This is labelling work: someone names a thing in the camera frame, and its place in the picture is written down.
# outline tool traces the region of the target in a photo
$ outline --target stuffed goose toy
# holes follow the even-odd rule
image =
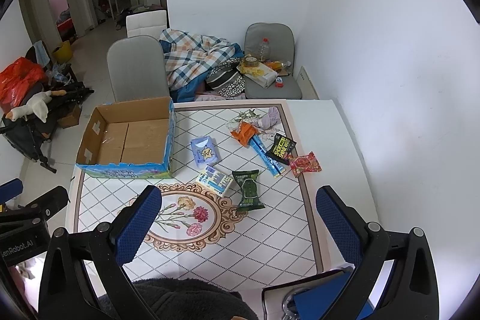
[[[47,122],[47,116],[49,115],[49,109],[47,104],[52,100],[52,96],[62,96],[67,92],[65,90],[59,91],[42,91],[30,98],[23,106],[14,107],[5,116],[11,121],[16,121],[20,117],[29,114],[35,114],[43,123]]]

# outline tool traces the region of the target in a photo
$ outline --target green wipes package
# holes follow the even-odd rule
[[[233,179],[240,186],[242,192],[237,211],[252,211],[265,208],[265,205],[258,198],[257,183],[255,182],[258,173],[258,170],[232,171]]]
[[[277,133],[275,134],[273,145],[267,151],[266,155],[277,162],[288,165],[289,160],[287,156],[292,152],[295,145],[295,141],[281,135],[280,133]]]

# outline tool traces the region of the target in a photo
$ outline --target black fuzzy fabric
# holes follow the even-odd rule
[[[226,292],[204,281],[155,278],[133,285],[160,320],[230,320],[234,316],[258,320],[239,293]],[[119,319],[106,295],[99,302],[106,314]]]

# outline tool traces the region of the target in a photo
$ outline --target plaid blanket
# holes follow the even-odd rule
[[[165,54],[166,77],[171,91],[182,88],[240,50],[238,44],[225,39],[174,29],[165,29],[159,41]]]

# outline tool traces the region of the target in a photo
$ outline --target blue cardboard box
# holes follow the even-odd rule
[[[171,178],[175,123],[170,97],[97,106],[76,165],[95,178]]]

